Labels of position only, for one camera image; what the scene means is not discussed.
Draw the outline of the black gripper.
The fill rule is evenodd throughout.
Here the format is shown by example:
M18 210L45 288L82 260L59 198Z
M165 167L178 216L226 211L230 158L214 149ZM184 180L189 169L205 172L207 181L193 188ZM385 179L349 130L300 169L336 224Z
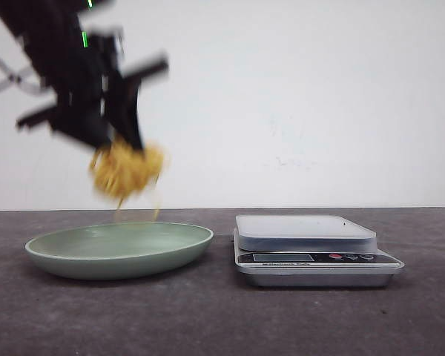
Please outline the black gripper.
M114 131L134 150L143 150L138 90L144 81L168 72L167 56L140 62L123 73L119 31L35 28L21 37L33 68L56 93L56 103L23 116L18 126L48 122L52 130L94 149L109 146Z

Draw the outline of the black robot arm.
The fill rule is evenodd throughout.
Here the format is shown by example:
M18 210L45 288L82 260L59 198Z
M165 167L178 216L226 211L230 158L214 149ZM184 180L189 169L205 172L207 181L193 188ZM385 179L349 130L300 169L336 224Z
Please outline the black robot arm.
M0 1L0 19L38 74L37 91L52 88L56 103L21 117L19 128L48 122L95 149L111 145L111 131L136 151L145 146L139 132L137 97L142 82L168 71L167 56L123 74L116 39L120 32L85 32L79 14L100 1Z

